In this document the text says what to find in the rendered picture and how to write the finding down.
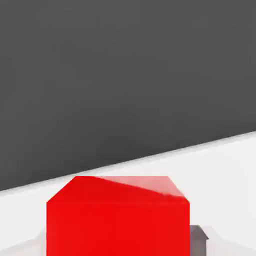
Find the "small red cube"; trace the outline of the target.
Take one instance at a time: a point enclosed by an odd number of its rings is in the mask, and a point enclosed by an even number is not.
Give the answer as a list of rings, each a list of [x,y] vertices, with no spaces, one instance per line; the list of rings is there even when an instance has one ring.
[[[168,176],[76,176],[46,204],[46,256],[190,256],[190,203]]]

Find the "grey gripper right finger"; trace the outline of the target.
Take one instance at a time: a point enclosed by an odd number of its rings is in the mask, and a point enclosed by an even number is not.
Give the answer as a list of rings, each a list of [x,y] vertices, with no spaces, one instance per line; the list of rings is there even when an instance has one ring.
[[[256,256],[256,250],[223,239],[211,226],[190,225],[190,256]]]

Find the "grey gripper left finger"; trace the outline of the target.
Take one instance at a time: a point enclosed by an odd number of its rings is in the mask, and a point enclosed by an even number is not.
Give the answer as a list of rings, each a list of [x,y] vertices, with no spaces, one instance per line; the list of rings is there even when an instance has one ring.
[[[0,256],[47,256],[47,231],[42,229],[33,239],[0,251]]]

